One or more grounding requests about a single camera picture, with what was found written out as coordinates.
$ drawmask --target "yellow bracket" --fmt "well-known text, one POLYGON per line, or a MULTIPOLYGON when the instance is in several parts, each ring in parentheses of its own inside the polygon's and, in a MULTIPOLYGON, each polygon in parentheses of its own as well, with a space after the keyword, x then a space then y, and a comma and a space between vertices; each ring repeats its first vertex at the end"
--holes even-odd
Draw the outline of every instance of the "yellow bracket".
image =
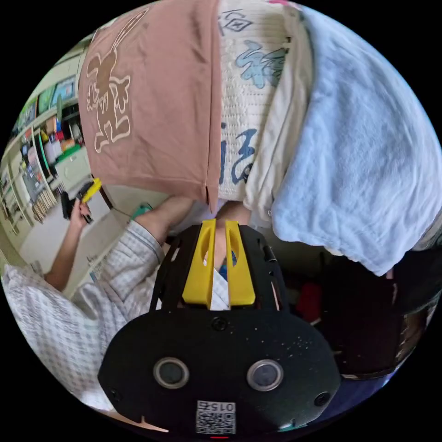
POLYGON ((212 304, 215 224, 215 220, 203 221, 202 223, 182 295, 184 302, 206 305, 208 310, 210 310, 212 304))
POLYGON ((226 243, 230 308, 253 305, 256 298, 255 291, 253 290, 252 278, 239 232, 239 225, 236 221, 226 221, 226 243), (233 266, 232 251, 236 258, 235 266, 233 266))
POLYGON ((101 189, 101 179, 100 178, 94 178, 93 184, 89 187, 87 192, 84 194, 83 198, 81 199, 82 203, 87 203, 93 196, 101 189))

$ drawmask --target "white cabinet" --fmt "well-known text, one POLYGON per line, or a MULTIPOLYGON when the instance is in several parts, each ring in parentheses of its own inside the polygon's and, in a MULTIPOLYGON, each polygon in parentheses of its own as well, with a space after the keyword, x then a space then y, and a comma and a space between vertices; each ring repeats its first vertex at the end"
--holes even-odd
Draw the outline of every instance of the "white cabinet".
POLYGON ((85 147, 73 153, 55 166, 58 177, 66 191, 69 191, 91 174, 91 166, 85 147))

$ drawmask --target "label sticker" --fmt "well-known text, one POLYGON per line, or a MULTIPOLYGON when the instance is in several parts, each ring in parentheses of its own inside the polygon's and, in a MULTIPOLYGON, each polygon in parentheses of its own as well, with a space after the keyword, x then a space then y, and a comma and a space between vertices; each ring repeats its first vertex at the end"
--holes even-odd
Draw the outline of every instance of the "label sticker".
POLYGON ((234 402, 198 401, 197 433, 235 434, 236 407, 234 402))

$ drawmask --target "person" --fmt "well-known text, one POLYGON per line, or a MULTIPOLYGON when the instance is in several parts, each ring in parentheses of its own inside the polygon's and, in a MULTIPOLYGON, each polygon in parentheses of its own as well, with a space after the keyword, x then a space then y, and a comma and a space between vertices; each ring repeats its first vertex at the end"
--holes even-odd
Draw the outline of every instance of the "person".
MULTIPOLYGON (((186 197, 169 197, 131 220, 108 255, 97 283, 78 287, 67 299, 61 291, 86 226, 83 215, 89 214, 88 207, 76 200, 51 270, 43 275, 31 267, 6 266, 3 277, 5 295, 21 332, 55 378, 94 410, 148 429, 161 430, 119 415, 101 389, 97 374, 115 334, 148 312, 157 270, 169 248, 165 243, 168 232, 185 219, 193 203, 186 197)), ((215 270, 226 255, 224 220, 247 224, 249 217, 250 212, 237 202, 226 203, 218 212, 215 270)), ((217 271, 212 298, 212 309, 228 309, 227 282, 217 271)))

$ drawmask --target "screw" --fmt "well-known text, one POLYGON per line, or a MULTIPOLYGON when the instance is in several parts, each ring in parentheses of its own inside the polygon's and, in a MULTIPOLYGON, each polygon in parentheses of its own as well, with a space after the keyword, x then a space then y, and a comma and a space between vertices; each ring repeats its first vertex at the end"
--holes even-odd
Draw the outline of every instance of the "screw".
POLYGON ((227 321, 217 316, 212 321, 212 328, 217 332, 223 332, 227 328, 227 321))
POLYGON ((320 395, 316 396, 316 399, 314 400, 314 404, 317 407, 322 407, 330 400, 330 393, 321 393, 320 395))
POLYGON ((121 394, 117 390, 111 390, 110 394, 114 398, 115 402, 119 402, 121 400, 121 394))

